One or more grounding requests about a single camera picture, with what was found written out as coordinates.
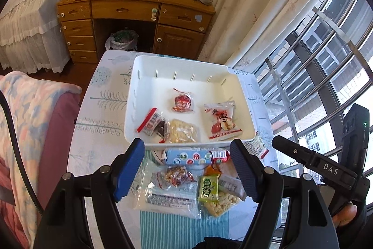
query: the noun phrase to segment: drawer handle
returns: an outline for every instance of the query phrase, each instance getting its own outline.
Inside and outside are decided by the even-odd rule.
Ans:
[[[178,16],[178,19],[185,20],[185,21],[192,21],[189,17],[187,16]]]

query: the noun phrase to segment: human hand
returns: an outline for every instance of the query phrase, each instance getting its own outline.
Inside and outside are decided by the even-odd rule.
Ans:
[[[356,216],[357,206],[350,202],[338,214],[333,216],[333,224],[335,227],[342,227],[349,224]]]

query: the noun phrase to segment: green snack packet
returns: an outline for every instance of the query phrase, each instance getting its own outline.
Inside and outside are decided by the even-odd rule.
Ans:
[[[218,177],[219,176],[201,176],[200,190],[198,200],[200,202],[218,201]]]

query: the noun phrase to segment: snack package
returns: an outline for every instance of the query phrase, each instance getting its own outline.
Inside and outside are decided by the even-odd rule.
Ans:
[[[166,143],[191,143],[197,141],[197,128],[182,120],[173,119],[165,124]]]
[[[205,104],[205,112],[211,116],[211,121],[213,122],[209,137],[210,141],[226,140],[242,134],[242,130],[232,121],[235,106],[236,103],[234,101]]]
[[[178,187],[184,182],[195,182],[193,174],[184,166],[168,167],[166,172],[160,172],[158,175],[158,178],[164,179],[174,187]]]
[[[218,200],[218,176],[201,176],[198,200],[200,202],[216,202]]]
[[[160,212],[200,219],[201,211],[197,201],[197,182],[184,182],[178,187],[159,187],[157,173],[162,171],[150,160],[145,161],[141,175],[135,209]]]
[[[165,150],[162,162],[166,165],[210,165],[224,163],[229,152],[224,149],[170,148]]]
[[[165,123],[166,120],[163,118],[162,112],[157,110],[157,108],[152,108],[141,123],[140,127],[137,128],[137,132],[140,133],[142,131],[148,136],[152,136],[155,132],[160,137],[164,138]]]
[[[205,202],[203,206],[207,209],[208,213],[213,217],[219,217],[230,208],[237,205],[241,200],[229,193],[224,193],[222,191],[218,192],[217,202]]]
[[[256,155],[261,162],[264,163],[263,159],[268,154],[269,150],[264,146],[258,131],[253,140],[244,142],[244,146],[251,155]]]
[[[204,171],[204,175],[209,175],[209,176],[220,175],[220,174],[221,174],[221,171],[219,169],[219,165],[218,164],[208,165],[205,168],[205,171]]]
[[[243,201],[246,199],[247,195],[244,187],[242,186],[241,181],[237,178],[225,174],[220,175],[218,179],[218,188],[219,191],[237,196]]]
[[[175,106],[172,110],[175,112],[187,113],[193,112],[193,95],[190,92],[182,92],[177,89],[173,89],[176,93]]]

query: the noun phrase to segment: wooden desk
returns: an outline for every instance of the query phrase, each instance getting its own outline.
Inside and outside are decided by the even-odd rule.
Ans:
[[[124,25],[154,53],[197,59],[215,13],[198,0],[61,0],[57,8],[72,60],[88,63],[100,60],[110,33]]]

